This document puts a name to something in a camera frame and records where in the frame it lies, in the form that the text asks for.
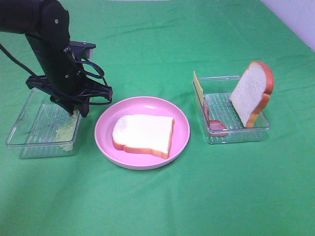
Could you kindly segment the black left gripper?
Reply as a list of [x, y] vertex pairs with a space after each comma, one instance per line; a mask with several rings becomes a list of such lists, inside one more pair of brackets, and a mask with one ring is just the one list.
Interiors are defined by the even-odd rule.
[[38, 76], [29, 68], [31, 76], [26, 84], [65, 101], [56, 104], [65, 109], [69, 115], [74, 113], [74, 105], [82, 117], [89, 113], [89, 105], [108, 105], [112, 102], [113, 90], [107, 83], [101, 84], [89, 76], [105, 79], [105, 72], [96, 64], [90, 64], [97, 74], [85, 71], [82, 64], [49, 64], [43, 66], [45, 75]]

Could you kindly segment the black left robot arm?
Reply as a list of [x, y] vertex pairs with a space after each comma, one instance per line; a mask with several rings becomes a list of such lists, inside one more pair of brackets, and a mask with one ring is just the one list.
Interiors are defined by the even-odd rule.
[[0, 2], [0, 30], [25, 35], [44, 74], [36, 75], [19, 62], [7, 49], [0, 49], [13, 62], [30, 73], [28, 88], [50, 95], [51, 102], [69, 114], [78, 110], [86, 117], [92, 97], [112, 102], [113, 90], [104, 80], [105, 72], [91, 62], [96, 45], [71, 41], [69, 12], [57, 0], [2, 0]]

